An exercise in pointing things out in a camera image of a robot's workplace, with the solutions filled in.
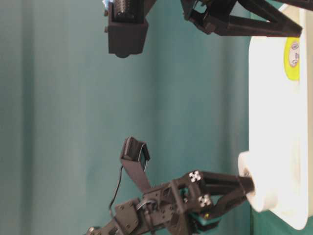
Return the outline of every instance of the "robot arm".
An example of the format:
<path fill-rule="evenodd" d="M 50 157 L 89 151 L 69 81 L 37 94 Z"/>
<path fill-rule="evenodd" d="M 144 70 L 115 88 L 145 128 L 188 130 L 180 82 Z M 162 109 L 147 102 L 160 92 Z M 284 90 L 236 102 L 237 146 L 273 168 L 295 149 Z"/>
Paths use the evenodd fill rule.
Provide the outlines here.
<path fill-rule="evenodd" d="M 149 159 L 144 142 L 126 139 L 122 165 L 143 192 L 142 199 L 117 205 L 111 222 L 103 228 L 89 228 L 87 235 L 140 235 L 163 228 L 173 235 L 201 233 L 217 227 L 221 216 L 254 190 L 249 177 L 199 170 L 152 188 L 144 174 Z M 216 203 L 212 196 L 219 196 Z"/>
<path fill-rule="evenodd" d="M 302 28 L 266 0 L 180 0 L 184 18 L 200 31 L 221 36 L 299 37 Z M 313 10 L 313 0 L 276 0 Z M 109 53 L 120 58 L 140 54 L 145 43 L 149 13 L 156 0 L 104 0 L 108 26 Z M 236 3 L 267 20 L 258 21 L 230 13 Z M 196 5 L 204 11 L 196 10 Z"/>

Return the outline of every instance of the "white screw head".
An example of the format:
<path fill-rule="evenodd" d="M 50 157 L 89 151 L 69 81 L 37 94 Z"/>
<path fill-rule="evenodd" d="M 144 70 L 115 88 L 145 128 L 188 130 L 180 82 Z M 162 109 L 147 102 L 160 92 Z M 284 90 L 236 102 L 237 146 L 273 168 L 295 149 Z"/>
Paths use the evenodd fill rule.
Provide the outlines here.
<path fill-rule="evenodd" d="M 194 171 L 194 172 L 190 172 L 189 173 L 189 178 L 190 178 L 190 181 L 193 183 L 193 182 L 196 182 L 196 181 L 199 181 L 201 179 L 201 176 L 200 176 L 200 173 L 198 170 Z"/>
<path fill-rule="evenodd" d="M 211 200 L 208 194 L 204 196 L 200 196 L 198 198 L 201 207 L 209 206 L 211 204 Z"/>

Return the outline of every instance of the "white plastic container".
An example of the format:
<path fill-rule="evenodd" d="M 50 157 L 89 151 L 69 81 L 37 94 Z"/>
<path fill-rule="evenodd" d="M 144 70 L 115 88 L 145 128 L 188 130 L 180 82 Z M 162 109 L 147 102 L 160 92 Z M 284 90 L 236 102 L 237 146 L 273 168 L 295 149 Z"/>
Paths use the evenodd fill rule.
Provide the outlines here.
<path fill-rule="evenodd" d="M 284 4 L 303 27 L 300 39 L 252 37 L 249 49 L 249 174 L 252 207 L 271 210 L 295 229 L 313 215 L 313 12 Z"/>

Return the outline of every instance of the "sticker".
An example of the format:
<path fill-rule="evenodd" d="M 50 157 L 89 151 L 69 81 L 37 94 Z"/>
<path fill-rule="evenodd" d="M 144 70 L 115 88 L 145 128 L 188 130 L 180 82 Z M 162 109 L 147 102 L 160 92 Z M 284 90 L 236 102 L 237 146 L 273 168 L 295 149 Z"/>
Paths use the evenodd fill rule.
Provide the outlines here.
<path fill-rule="evenodd" d="M 287 38 L 284 51 L 284 68 L 291 81 L 300 80 L 300 41 L 299 38 Z"/>

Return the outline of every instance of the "teal cloth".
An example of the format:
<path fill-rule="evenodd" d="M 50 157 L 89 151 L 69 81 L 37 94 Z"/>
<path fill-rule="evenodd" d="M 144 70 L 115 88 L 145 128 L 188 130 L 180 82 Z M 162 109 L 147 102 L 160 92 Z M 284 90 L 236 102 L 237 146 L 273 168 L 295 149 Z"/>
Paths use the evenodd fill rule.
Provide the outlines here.
<path fill-rule="evenodd" d="M 109 222 L 130 135 L 147 142 L 153 185 L 193 169 L 238 173 L 249 38 L 205 35 L 179 0 L 158 0 L 144 53 L 123 60 L 108 54 L 101 1 L 0 6 L 0 234 L 82 235 Z M 123 174 L 116 202 L 138 196 Z M 249 204 L 213 234 L 250 234 Z"/>

